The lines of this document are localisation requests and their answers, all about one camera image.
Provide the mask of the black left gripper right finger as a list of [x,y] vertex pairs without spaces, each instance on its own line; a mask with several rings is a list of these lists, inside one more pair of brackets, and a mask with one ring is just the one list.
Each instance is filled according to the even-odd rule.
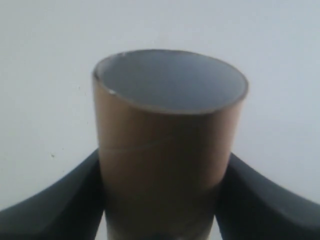
[[318,240],[320,206],[272,182],[231,154],[216,219],[224,240]]

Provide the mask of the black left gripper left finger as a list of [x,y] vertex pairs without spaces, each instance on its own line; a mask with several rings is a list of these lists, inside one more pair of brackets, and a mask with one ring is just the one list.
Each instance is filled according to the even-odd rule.
[[104,211],[98,152],[50,187],[0,212],[2,240],[93,240]]

